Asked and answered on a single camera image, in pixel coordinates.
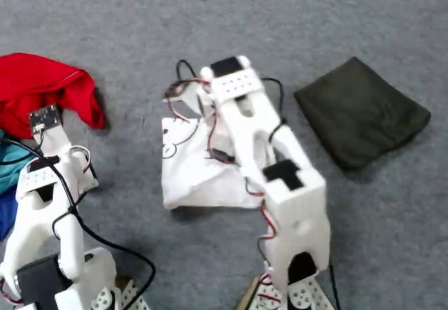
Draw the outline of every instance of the teal cloth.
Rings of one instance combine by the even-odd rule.
[[[4,132],[0,130],[0,137],[4,136]],[[13,161],[17,158],[25,156],[28,152],[21,147],[8,143],[0,143],[0,161]],[[17,184],[19,180],[19,172],[30,161],[27,158],[24,161],[11,165],[0,165],[0,195]]]

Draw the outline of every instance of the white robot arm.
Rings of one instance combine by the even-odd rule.
[[[246,57],[216,62],[203,68],[201,76],[166,95],[200,113],[213,133],[209,151],[235,159],[242,176],[265,193],[263,213],[272,233],[264,238],[269,239],[266,271],[286,306],[288,286],[328,266],[326,182],[279,117]],[[272,159],[272,148],[281,160]],[[257,161],[261,153],[268,155],[262,163]]]
[[[17,216],[0,276],[13,293],[11,299],[21,299],[15,303],[23,303],[26,310],[86,310],[104,287],[113,288],[116,276],[107,250],[84,253],[83,230],[69,213],[85,192],[98,186],[90,153],[70,143],[55,105],[33,112],[30,121],[44,158],[32,160],[20,172]],[[59,255],[34,261],[43,242],[53,236],[60,240]]]

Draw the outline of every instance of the table surface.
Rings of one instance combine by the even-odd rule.
[[[238,54],[283,81],[286,117],[328,180],[343,309],[446,309],[447,29],[448,0],[0,0],[2,55],[80,66],[103,94],[110,129],[64,115],[101,183],[80,212],[92,229],[155,262],[146,293],[154,310],[230,309],[262,272],[256,237],[266,225],[257,211],[162,207],[160,121],[169,111],[160,99],[174,65],[186,58],[199,70]],[[404,148],[345,174],[292,93],[354,55],[433,117]],[[268,89],[274,101],[276,91]],[[85,242],[97,246],[87,235]],[[112,252],[119,273],[141,285],[146,267]],[[320,280],[330,294],[327,273]]]

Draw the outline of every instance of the white cloth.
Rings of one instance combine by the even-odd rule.
[[[165,208],[260,206],[261,198],[247,193],[245,180],[236,165],[223,164],[210,158],[207,150],[207,126],[202,120],[189,119],[189,122],[185,122],[164,118],[162,129],[162,189]]]

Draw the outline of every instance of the red cloth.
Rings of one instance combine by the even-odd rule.
[[[92,128],[102,129],[104,114],[94,88],[86,71],[61,62],[27,53],[0,57],[0,128],[30,139],[28,114],[57,104],[76,111]]]

